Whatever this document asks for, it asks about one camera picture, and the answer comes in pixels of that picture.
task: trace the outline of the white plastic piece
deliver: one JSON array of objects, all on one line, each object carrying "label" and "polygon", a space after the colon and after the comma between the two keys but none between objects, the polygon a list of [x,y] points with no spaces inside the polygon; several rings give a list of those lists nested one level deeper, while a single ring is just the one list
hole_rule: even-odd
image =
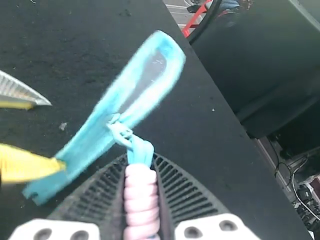
[{"label": "white plastic piece", "polygon": [[315,234],[313,231],[308,231],[313,240],[315,240]]},{"label": "white plastic piece", "polygon": [[93,223],[33,219],[18,226],[9,240],[100,240],[100,232]]},{"label": "white plastic piece", "polygon": [[206,9],[206,10],[209,10],[209,9],[211,8],[212,3],[213,3],[213,1],[209,1],[209,2],[207,2],[206,4],[204,4],[205,9]]},{"label": "white plastic piece", "polygon": [[175,240],[260,240],[233,214],[220,214],[179,223]]}]

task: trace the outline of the floor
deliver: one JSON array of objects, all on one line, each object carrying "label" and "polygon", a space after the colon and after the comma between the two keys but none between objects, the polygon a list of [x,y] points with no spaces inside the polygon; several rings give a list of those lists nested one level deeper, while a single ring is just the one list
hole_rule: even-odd
[{"label": "floor", "polygon": [[[175,22],[178,24],[179,28],[184,28],[193,15],[187,11],[187,7],[193,5],[192,2],[190,0],[163,0],[163,2],[173,16]],[[197,23],[199,23],[201,20],[202,17],[200,16],[197,20]]]}]

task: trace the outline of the blue fabric strap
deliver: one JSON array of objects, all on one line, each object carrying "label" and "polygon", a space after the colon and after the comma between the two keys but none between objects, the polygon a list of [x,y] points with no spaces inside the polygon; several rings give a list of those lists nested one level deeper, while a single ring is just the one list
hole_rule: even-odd
[{"label": "blue fabric strap", "polygon": [[145,164],[149,168],[152,164],[155,148],[151,142],[141,139],[124,124],[116,121],[107,124],[117,144],[126,147],[129,164]]},{"label": "blue fabric strap", "polygon": [[[184,52],[170,36],[161,31],[153,33],[108,87],[75,136],[54,156],[66,163],[66,170],[32,181],[24,188],[23,195],[32,198],[37,205],[44,204],[106,153],[115,144],[115,139],[127,148],[132,146],[128,150],[130,162],[150,165],[150,145],[135,140],[130,129],[148,116],[172,90],[185,60]],[[113,117],[117,119],[113,123],[124,124],[130,128],[129,132],[119,130],[112,136],[106,123],[111,124]],[[140,150],[146,152],[144,157]]]}]

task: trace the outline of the black tabletop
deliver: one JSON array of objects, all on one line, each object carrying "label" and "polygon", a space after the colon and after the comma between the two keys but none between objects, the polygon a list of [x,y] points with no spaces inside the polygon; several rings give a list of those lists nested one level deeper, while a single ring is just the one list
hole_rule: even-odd
[{"label": "black tabletop", "polygon": [[[155,30],[186,54],[171,94],[136,127],[156,152],[192,174],[263,240],[308,232],[161,0],[0,1],[0,69],[46,96],[52,107],[0,110],[0,141],[54,155],[80,128],[106,87]],[[67,123],[64,131],[61,123]],[[124,151],[113,148],[79,182]],[[0,233],[44,218],[63,198],[37,207],[22,186],[4,186]]]}]

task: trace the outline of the pink coiled cord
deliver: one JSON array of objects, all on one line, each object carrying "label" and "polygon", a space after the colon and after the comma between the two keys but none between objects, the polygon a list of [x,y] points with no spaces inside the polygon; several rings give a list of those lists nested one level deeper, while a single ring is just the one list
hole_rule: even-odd
[{"label": "pink coiled cord", "polygon": [[142,163],[125,169],[124,209],[127,227],[124,240],[160,240],[157,174]]}]

